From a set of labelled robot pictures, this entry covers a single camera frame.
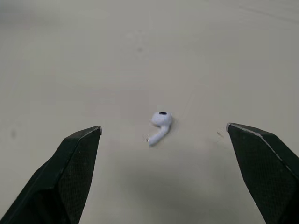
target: beige surface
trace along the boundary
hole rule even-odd
[[[0,217],[101,125],[81,224],[263,224],[223,131],[299,134],[296,0],[1,0]],[[157,147],[154,112],[173,113]]]

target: white table surface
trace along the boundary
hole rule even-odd
[[[102,126],[81,224],[263,224],[227,122],[299,154],[296,0],[1,0],[0,217]],[[156,111],[172,131],[154,148]]]

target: earbud stem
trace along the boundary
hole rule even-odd
[[[169,131],[169,126],[162,126],[161,130],[157,134],[153,135],[148,139],[149,145],[152,146],[157,142],[159,142],[164,137],[164,135],[168,133],[168,131]]]

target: white earbud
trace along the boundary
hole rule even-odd
[[[153,125],[161,127],[161,130],[157,134],[147,139],[150,146],[159,142],[168,133],[172,122],[172,116],[168,112],[156,112],[153,115],[151,122]]]

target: airpod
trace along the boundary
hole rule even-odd
[[[172,123],[172,116],[168,112],[156,112],[151,119],[151,123],[161,127],[161,130],[157,134],[147,139],[149,145],[153,146],[168,133]]]

